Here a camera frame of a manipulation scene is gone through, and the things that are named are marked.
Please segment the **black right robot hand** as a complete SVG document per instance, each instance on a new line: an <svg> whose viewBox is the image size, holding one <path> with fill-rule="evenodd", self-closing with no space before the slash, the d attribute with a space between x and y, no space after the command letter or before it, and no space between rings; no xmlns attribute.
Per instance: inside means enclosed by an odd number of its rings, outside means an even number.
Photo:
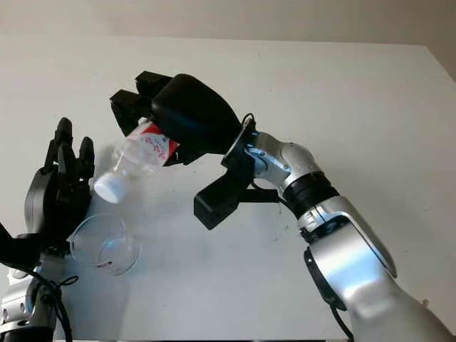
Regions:
<svg viewBox="0 0 456 342"><path fill-rule="evenodd" d="M229 104L193 76L143 71L135 82L138 91L117 91L110 98L111 109L125 136L144 118L179 144L166 167L188 165L206 154L223 155L241 130Z"/></svg>

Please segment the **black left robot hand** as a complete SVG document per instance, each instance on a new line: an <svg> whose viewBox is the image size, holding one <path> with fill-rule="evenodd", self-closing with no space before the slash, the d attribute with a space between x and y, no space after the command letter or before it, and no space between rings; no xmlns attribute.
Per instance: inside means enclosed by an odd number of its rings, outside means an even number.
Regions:
<svg viewBox="0 0 456 342"><path fill-rule="evenodd" d="M26 233L18 238L41 248L65 245L83 221L91 201L89 180L95 170L94 144L84 137L76 155L72 130L72 122L61 118L44 164L36 171L26 194Z"/></svg>

